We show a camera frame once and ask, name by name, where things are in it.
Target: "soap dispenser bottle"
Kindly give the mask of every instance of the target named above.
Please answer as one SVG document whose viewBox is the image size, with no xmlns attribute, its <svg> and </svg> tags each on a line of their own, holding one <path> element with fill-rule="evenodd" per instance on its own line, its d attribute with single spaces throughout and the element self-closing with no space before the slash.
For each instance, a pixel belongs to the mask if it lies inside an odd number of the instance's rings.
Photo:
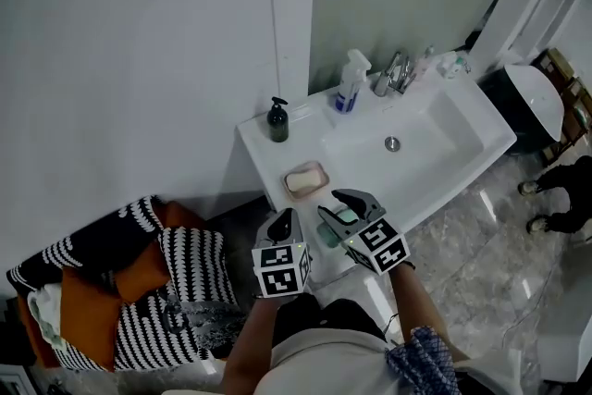
<svg viewBox="0 0 592 395">
<path fill-rule="evenodd" d="M 282 109 L 288 105 L 279 97 L 272 97 L 274 104 L 267 113 L 267 124 L 269 124 L 269 136 L 274 142 L 285 142 L 288 139 L 288 113 Z"/>
<path fill-rule="evenodd" d="M 335 108 L 341 114 L 349 114 L 352 111 L 360 85 L 366 79 L 366 71 L 372 67 L 360 50 L 350 50 L 348 57 L 350 62 L 341 71 L 341 82 L 335 99 Z"/>
<path fill-rule="evenodd" d="M 413 73 L 411 73 L 411 80 L 421 80 L 426 71 L 430 67 L 432 56 L 434 55 L 434 45 L 430 44 L 424 51 L 424 55 L 417 60 Z"/>
</svg>

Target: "white shirt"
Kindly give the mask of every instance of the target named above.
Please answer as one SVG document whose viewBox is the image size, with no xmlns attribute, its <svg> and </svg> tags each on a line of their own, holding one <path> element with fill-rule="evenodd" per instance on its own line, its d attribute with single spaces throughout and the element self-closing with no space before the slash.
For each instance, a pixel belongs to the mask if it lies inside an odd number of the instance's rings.
<svg viewBox="0 0 592 395">
<path fill-rule="evenodd" d="M 301 331 L 274 348 L 271 370 L 259 382 L 255 395 L 412 393 L 409 387 L 399 389 L 399 380 L 387 366 L 385 351 L 389 349 L 383 340 L 360 331 Z M 455 368 L 496 395 L 522 395 L 518 351 L 491 352 L 457 363 Z"/>
</svg>

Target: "soap dish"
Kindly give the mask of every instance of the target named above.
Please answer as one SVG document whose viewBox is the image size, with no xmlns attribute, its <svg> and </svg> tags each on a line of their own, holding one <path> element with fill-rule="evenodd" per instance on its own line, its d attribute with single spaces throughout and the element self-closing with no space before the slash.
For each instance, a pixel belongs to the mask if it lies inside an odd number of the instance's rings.
<svg viewBox="0 0 592 395">
<path fill-rule="evenodd" d="M 317 186 L 308 186 L 306 188 L 301 188 L 297 191 L 291 191 L 290 188 L 288 188 L 288 182 L 286 181 L 287 177 L 293 173 L 304 173 L 306 171 L 316 171 L 321 179 L 320 184 L 318 184 Z M 311 161 L 302 163 L 301 165 L 298 165 L 297 167 L 291 169 L 288 173 L 281 177 L 281 182 L 284 185 L 284 190 L 286 190 L 286 193 L 291 198 L 291 200 L 299 202 L 308 198 L 311 194 L 319 191 L 321 188 L 326 187 L 326 185 L 329 183 L 329 176 L 319 162 Z"/>
</svg>

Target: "tile floor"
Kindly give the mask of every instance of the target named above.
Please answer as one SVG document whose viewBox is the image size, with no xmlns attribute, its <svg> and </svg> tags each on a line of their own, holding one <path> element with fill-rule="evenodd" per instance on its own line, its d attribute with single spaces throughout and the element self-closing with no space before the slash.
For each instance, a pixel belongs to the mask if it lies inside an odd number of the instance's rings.
<svg viewBox="0 0 592 395">
<path fill-rule="evenodd" d="M 561 162 L 570 164 L 591 154 L 586 139 Z M 541 315 L 561 297 L 565 285 L 564 257 L 574 242 L 590 232 L 568 237 L 557 233 L 530 236 L 524 225 L 531 216 L 569 208 L 567 193 L 548 191 L 523 198 L 516 185 L 542 171 L 536 157 L 503 156 L 454 200 L 407 234 L 417 273 L 446 319 L 450 337 L 470 356 L 490 348 L 523 351 L 526 394 L 545 393 L 539 382 L 536 331 Z M 240 304 L 251 305 L 256 289 L 251 248 L 269 208 L 257 200 L 216 219 L 212 224 L 228 238 L 228 272 Z M 315 292 L 321 303 L 351 298 L 385 327 L 396 313 L 387 278 L 357 266 L 341 279 Z M 388 334 L 400 341 L 397 319 Z M 165 389 L 219 391 L 223 365 L 188 364 L 149 374 L 76 374 L 36 369 L 40 385 L 61 379 L 73 394 L 156 394 Z"/>
</svg>

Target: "spray bottle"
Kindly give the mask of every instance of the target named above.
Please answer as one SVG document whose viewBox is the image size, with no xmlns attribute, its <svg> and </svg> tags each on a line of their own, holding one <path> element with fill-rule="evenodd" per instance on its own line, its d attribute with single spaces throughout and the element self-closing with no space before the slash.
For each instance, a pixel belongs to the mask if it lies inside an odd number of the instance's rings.
<svg viewBox="0 0 592 395">
<path fill-rule="evenodd" d="M 360 91 L 360 85 L 366 79 L 366 71 L 372 67 L 360 50 L 348 51 L 350 62 L 341 71 L 341 82 L 335 99 L 335 108 L 341 114 L 349 114 Z"/>
</svg>

